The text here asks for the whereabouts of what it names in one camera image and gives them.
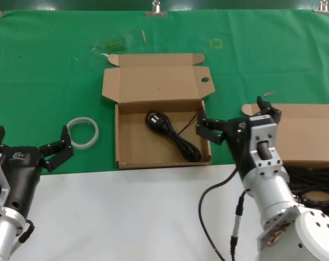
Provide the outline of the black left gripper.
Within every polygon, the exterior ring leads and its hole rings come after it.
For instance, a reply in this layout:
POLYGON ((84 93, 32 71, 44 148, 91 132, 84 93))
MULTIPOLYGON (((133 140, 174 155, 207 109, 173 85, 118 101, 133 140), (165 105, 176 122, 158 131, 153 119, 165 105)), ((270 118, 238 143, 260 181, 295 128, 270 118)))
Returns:
POLYGON ((42 169, 52 172, 74 156, 71 137, 67 125, 64 125, 59 141, 38 149, 33 146, 9 147, 3 144, 4 136, 5 129, 0 126, 0 166, 10 186, 4 206, 27 218, 42 169))

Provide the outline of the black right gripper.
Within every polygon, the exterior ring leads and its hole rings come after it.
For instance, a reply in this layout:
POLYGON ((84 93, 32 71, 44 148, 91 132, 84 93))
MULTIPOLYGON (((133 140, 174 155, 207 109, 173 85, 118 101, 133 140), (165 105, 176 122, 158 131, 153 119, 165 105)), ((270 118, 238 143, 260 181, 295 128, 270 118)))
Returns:
MULTIPOLYGON (((274 122, 280 122, 282 112, 274 108, 270 102, 257 97, 259 112, 252 116, 270 115, 274 122)), ((253 170, 256 165, 250 154, 250 126, 248 117, 230 119, 228 121, 210 119, 204 106, 197 113, 196 134, 214 144, 221 145, 226 139, 229 151, 238 169, 240 178, 253 170)))

